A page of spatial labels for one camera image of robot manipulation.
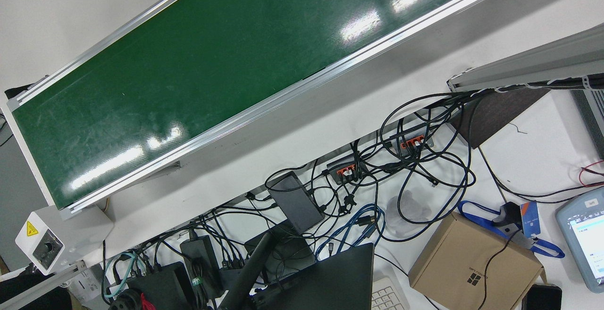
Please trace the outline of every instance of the keyboard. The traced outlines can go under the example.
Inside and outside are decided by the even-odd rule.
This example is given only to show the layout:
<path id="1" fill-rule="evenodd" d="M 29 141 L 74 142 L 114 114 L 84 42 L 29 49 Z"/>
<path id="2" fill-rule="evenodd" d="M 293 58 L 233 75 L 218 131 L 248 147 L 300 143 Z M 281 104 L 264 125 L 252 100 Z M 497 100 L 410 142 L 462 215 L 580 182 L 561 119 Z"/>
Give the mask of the keyboard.
<path id="1" fill-rule="evenodd" d="M 397 293 L 390 278 L 384 277 L 373 282 L 371 310 L 409 310 L 403 306 L 403 302 L 407 303 L 406 299 Z"/>

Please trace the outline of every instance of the warning sticker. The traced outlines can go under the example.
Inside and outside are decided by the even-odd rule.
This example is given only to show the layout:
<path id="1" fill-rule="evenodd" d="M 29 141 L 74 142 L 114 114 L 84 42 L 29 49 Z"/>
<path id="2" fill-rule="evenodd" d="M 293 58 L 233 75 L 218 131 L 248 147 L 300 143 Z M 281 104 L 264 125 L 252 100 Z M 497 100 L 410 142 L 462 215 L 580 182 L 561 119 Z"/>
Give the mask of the warning sticker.
<path id="1" fill-rule="evenodd" d="M 33 226 L 32 223 L 30 223 L 30 221 L 27 221 L 27 236 L 31 236 L 31 235 L 37 235 L 38 232 L 36 230 L 36 228 Z"/>

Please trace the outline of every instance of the control box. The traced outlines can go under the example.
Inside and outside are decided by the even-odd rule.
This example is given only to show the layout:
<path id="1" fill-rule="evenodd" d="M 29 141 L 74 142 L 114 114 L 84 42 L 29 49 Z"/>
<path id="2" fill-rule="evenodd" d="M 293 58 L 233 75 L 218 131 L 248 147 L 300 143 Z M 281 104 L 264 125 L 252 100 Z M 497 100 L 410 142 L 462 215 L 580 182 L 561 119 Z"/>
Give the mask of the control box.
<path id="1" fill-rule="evenodd" d="M 45 275 L 65 269 L 101 246 L 113 222 L 98 207 L 63 220 L 48 206 L 33 211 L 15 239 L 17 246 Z"/>

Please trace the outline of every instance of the white label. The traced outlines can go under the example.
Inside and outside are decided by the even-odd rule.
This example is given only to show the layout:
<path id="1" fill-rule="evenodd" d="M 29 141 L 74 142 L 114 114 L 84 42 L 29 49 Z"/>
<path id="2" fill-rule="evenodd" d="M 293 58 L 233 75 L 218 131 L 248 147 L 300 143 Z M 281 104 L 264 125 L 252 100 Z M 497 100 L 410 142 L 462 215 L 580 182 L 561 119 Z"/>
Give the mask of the white label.
<path id="1" fill-rule="evenodd" d="M 592 200 L 588 200 L 585 202 L 585 207 L 592 207 L 598 204 L 598 199 L 593 198 Z"/>

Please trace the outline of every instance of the black pole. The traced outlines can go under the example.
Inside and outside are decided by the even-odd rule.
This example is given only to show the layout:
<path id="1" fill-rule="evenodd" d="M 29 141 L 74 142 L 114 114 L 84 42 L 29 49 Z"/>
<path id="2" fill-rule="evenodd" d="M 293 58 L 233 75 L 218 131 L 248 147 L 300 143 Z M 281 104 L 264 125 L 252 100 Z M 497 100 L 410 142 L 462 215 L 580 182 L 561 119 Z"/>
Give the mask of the black pole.
<path id="1" fill-rule="evenodd" d="M 237 281 L 220 303 L 218 310 L 241 310 L 243 302 L 250 296 L 250 290 L 260 275 L 277 241 L 270 233 L 265 233 L 245 264 Z"/>

